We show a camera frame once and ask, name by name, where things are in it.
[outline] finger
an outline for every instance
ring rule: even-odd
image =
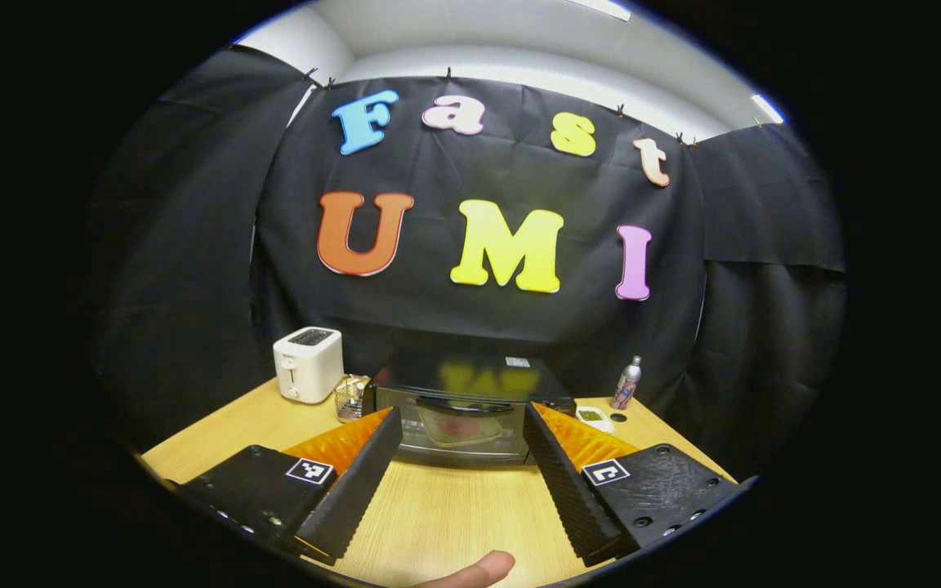
[[[515,566],[515,557],[506,551],[492,550],[473,565],[437,580],[424,581],[412,588],[485,588],[507,577]]]

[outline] toaster oven handle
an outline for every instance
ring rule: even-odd
[[[511,412],[515,407],[509,404],[471,404],[470,406],[454,406],[448,404],[447,399],[435,399],[431,397],[419,397],[416,399],[416,404],[427,406],[430,408],[437,408],[440,410],[452,410],[454,412],[470,413],[470,414],[481,414],[481,413],[490,413],[494,414],[497,412]]]

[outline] toaster oven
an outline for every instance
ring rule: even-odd
[[[396,354],[377,372],[362,410],[402,410],[396,459],[529,464],[522,425],[530,402],[575,416],[574,399],[541,359],[417,353]]]

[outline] wire basket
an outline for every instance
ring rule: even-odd
[[[362,394],[365,394],[367,383],[368,377],[347,373],[336,384],[336,388],[333,388],[332,397],[336,402],[337,419],[341,423],[350,423],[362,417]]]

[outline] toaster oven door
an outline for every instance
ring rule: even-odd
[[[522,436],[525,405],[451,399],[410,390],[378,387],[376,410],[402,410],[399,457],[410,461],[524,462],[528,446]]]

